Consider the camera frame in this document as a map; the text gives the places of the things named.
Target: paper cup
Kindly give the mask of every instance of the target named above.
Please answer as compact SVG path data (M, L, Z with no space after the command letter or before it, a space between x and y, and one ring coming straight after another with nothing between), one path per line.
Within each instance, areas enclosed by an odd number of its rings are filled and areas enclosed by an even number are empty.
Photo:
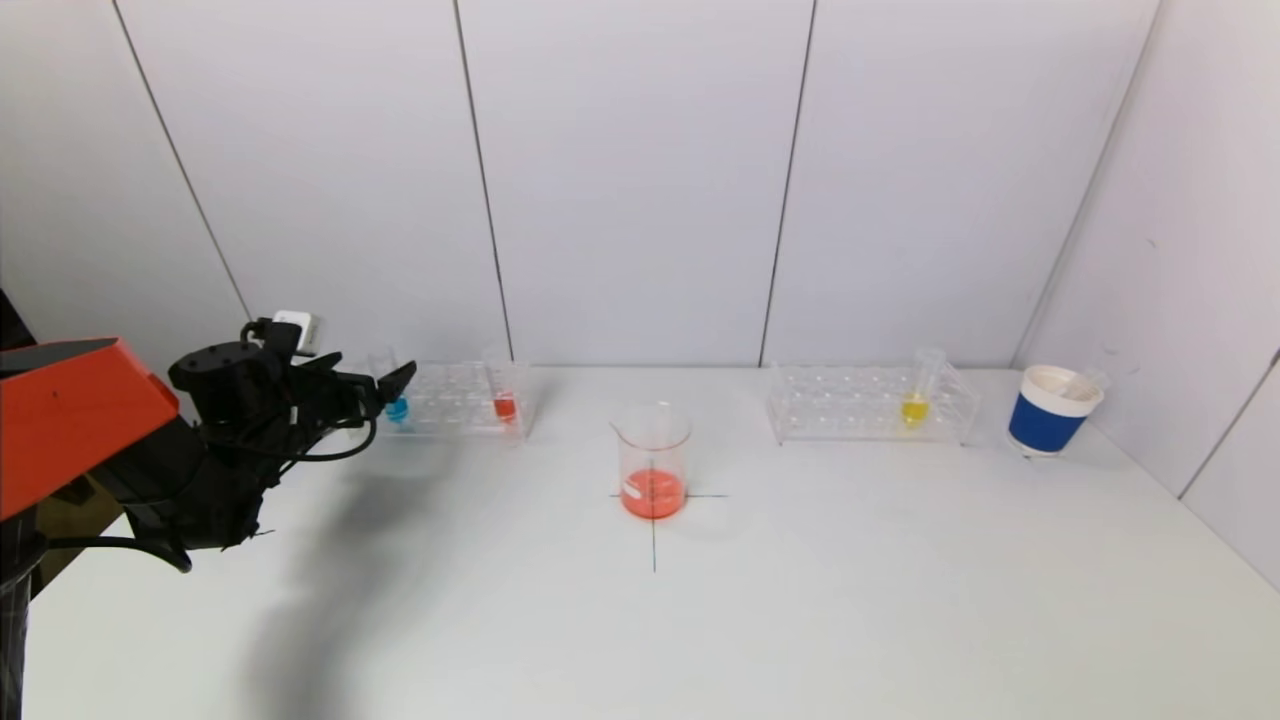
M1023 373L1023 389L1009 421L1009 438L1024 455L1048 457L1071 442L1075 430L1102 402L1102 388L1088 383L1080 398L1057 392L1078 373L1052 365L1034 365Z

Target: red liquid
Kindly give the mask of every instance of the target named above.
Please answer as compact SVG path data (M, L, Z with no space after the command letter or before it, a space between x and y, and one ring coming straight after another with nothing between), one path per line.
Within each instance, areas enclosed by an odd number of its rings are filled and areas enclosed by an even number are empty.
M493 409L503 423L509 425L516 421L516 398L511 393L502 393L493 398Z
M644 519L666 518L685 505L685 483L663 470L636 470L622 483L622 506Z

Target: glass beaker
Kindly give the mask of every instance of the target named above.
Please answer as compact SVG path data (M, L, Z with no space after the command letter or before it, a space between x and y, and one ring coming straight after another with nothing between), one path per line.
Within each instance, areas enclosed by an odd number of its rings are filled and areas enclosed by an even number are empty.
M622 506L645 519L685 505L685 443L694 425L669 402L637 405L609 423L618 433Z

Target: white corner wall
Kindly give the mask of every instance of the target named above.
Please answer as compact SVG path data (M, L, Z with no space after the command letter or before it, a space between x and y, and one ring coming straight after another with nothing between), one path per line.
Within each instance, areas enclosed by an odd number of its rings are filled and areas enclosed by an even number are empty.
M755 365L813 0L461 0L516 357Z
M1280 589L1280 370L1272 370L1184 501Z
M453 3L119 6L251 313L349 359L506 346Z
M1006 366L1156 0L820 0L765 360Z
M1165 0L1020 365L1101 365L1097 424L1181 493L1280 347L1280 3Z
M160 378L244 324L111 3L0 3L0 284L37 341Z

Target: cable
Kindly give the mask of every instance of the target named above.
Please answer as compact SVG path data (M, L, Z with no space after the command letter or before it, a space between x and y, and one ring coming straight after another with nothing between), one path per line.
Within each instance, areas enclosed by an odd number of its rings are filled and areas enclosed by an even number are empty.
M351 450L343 450L342 452L333 452L330 455L291 455L288 452L273 452L270 450L259 450L256 447L250 447L247 445L236 445L230 442L212 442L212 441L207 442L209 445L215 445L218 447L239 450L242 452L248 452L251 455L257 455L260 457L270 457L273 460L292 460L293 462L332 462L334 460L346 460L347 457L364 452L365 450L369 448L370 445L374 443L375 436L378 436L378 420L375 418L370 418L369 437L366 437L364 442L361 442L356 447L352 447Z
M191 571L191 559L180 550L169 550L157 544L142 543L133 538L52 538L49 541L49 550L78 550L84 547L119 547L123 550L136 550L146 552L152 557L159 557L173 565L179 573Z

